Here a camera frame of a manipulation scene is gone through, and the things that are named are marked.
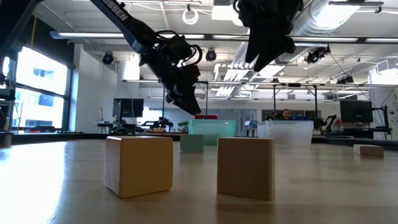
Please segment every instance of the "translucent plastic bin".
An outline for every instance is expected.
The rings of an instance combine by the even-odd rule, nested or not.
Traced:
[[[189,122],[190,134],[202,134],[206,146],[216,146],[218,138],[234,137],[236,121],[194,119]]]
[[[276,144],[311,145],[313,121],[265,121],[257,128],[259,138],[273,138]]]

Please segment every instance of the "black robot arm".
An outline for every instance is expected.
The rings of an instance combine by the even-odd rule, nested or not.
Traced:
[[[0,1],[0,65],[12,43],[22,32],[36,5],[42,0]],[[162,37],[142,21],[133,18],[124,3],[116,0],[91,0],[123,33],[133,51],[141,55],[141,63],[148,64],[167,90],[166,100],[190,114],[201,113],[195,98],[195,86],[200,75],[197,63],[202,51],[197,45],[190,45],[184,36],[177,33],[171,39]],[[196,53],[199,59],[186,65]]]
[[[0,66],[41,1],[0,0]],[[200,113],[194,86],[200,75],[197,66],[202,58],[200,47],[188,44],[184,36],[169,30],[167,32],[174,36],[171,39],[162,37],[124,10],[124,3],[90,1],[120,29],[131,48],[141,55],[140,65],[148,64],[167,90],[166,101],[190,114]],[[239,19],[251,30],[246,61],[252,62],[257,58],[255,71],[260,71],[282,53],[295,50],[292,39],[286,35],[292,30],[293,18],[302,6],[303,0],[235,0],[234,8]],[[186,65],[196,53],[199,54],[198,60]]]

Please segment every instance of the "green plastic tub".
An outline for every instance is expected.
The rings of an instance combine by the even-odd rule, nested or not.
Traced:
[[[193,119],[189,122],[190,134],[202,134],[206,146],[216,146],[218,138],[234,137],[236,121]]]

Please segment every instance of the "wooden cube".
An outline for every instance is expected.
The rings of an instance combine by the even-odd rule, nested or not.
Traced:
[[[354,152],[361,156],[381,156],[384,157],[384,148],[373,145],[354,145]]]
[[[203,153],[203,143],[202,134],[182,134],[180,137],[181,153]]]
[[[120,198],[171,189],[173,140],[152,136],[108,137],[104,183]]]
[[[217,193],[273,200],[274,140],[218,138]]]

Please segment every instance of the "computer monitor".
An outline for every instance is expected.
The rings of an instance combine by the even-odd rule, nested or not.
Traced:
[[[341,100],[341,121],[350,123],[372,123],[373,109],[370,101]]]
[[[144,99],[114,99],[113,116],[121,113],[123,118],[141,118],[144,111]]]

